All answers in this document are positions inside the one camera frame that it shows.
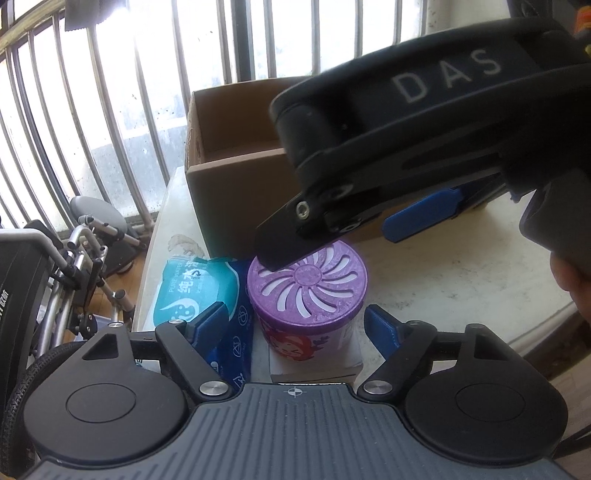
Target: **blue packaging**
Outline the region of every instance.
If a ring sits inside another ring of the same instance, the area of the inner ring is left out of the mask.
[[[171,257],[162,273],[152,317],[154,328],[174,319],[190,322],[212,303],[224,302],[230,313],[228,329],[205,360],[237,390],[251,377],[253,322],[246,294],[248,267],[247,261],[224,258]]]

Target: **cartoon face label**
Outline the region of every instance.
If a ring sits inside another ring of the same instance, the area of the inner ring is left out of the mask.
[[[263,332],[269,345],[280,355],[293,360],[308,360],[314,354],[321,350],[323,345],[329,340],[328,336],[323,336],[319,340],[311,340],[306,335],[294,335],[275,330],[265,322],[261,322]]]

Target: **gray ribbed surface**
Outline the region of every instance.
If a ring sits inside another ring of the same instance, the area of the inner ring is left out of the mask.
[[[509,469],[455,463],[404,428],[394,410],[354,399],[344,385],[248,384],[233,400],[203,405],[163,450],[132,465],[76,471],[43,462],[30,480],[560,480],[548,460]]]

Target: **metal screw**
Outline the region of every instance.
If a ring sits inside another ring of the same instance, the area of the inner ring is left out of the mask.
[[[384,380],[370,380],[364,383],[363,389],[370,395],[385,395],[392,391],[392,385]]]
[[[351,221],[350,224],[345,225],[344,227],[340,228],[339,233],[350,232],[351,230],[355,230],[359,225],[361,225],[361,220],[355,219],[355,220]]]
[[[353,184],[344,183],[342,185],[339,185],[338,187],[326,190],[322,194],[322,198],[327,201],[340,200],[341,198],[346,196],[351,190],[353,190]]]
[[[308,202],[300,202],[295,206],[295,214],[300,220],[306,220],[310,216],[310,205]]]
[[[227,383],[220,382],[219,380],[205,382],[199,387],[199,391],[208,397],[219,397],[220,395],[224,395],[229,389],[230,387],[228,387]]]

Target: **gray seat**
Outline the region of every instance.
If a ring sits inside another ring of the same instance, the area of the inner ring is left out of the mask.
[[[92,215],[101,222],[108,223],[115,228],[127,232],[127,222],[123,215],[104,200],[84,196],[74,197],[70,200],[70,207],[76,218],[83,215]]]

